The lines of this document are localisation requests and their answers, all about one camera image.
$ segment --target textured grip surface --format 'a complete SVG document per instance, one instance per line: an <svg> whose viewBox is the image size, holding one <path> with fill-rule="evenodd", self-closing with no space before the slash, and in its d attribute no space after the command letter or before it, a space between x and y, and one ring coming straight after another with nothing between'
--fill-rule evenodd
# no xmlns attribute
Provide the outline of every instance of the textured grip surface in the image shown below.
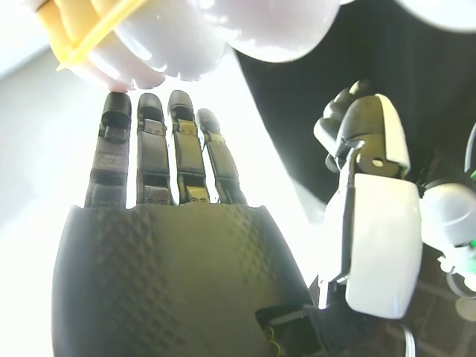
<svg viewBox="0 0 476 357"><path fill-rule="evenodd" d="M54 354L272 356L255 312L308 303L265 208L72 208L54 272Z"/></svg>

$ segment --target yellow plastic object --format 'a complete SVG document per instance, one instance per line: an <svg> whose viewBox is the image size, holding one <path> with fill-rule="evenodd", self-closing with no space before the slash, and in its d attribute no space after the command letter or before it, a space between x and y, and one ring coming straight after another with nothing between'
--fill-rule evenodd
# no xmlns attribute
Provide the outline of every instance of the yellow plastic object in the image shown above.
<svg viewBox="0 0 476 357"><path fill-rule="evenodd" d="M61 63L57 70L80 64L115 25L146 1L148 0L114 1L114 6L99 17L90 0L49 0L40 7L38 13L50 34L51 47Z"/></svg>

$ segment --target round hole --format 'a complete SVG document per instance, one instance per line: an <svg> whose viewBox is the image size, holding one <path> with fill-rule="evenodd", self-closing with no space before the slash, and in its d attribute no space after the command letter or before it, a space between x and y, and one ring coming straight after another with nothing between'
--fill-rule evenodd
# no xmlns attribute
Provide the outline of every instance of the round hole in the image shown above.
<svg viewBox="0 0 476 357"><path fill-rule="evenodd" d="M384 161L381 158L374 158L372 160L372 164L373 166L376 166L376 167L382 167L384 166Z"/></svg>

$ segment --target yellow strip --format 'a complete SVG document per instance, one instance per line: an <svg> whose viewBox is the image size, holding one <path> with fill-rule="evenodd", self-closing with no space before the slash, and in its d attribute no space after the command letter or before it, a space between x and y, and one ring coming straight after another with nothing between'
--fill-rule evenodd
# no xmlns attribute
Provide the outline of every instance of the yellow strip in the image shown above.
<svg viewBox="0 0 476 357"><path fill-rule="evenodd" d="M89 31L86 37L62 62L57 71L61 71L70 65L77 64L92 50L101 40L106 37L112 29L121 23L127 16L136 11L142 4L148 0L122 0L116 4L100 21Z"/></svg>

